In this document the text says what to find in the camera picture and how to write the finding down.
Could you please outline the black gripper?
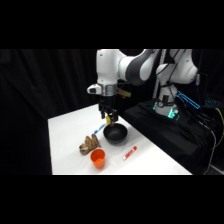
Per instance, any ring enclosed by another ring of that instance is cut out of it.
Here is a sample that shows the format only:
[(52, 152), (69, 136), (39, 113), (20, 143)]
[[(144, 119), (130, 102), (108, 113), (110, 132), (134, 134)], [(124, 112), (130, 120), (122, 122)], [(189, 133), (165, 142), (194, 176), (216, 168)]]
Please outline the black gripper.
[(105, 119), (106, 115), (108, 115), (112, 123), (116, 123), (118, 121), (118, 111), (115, 103), (115, 96), (99, 97), (99, 111), (101, 112), (102, 119)]

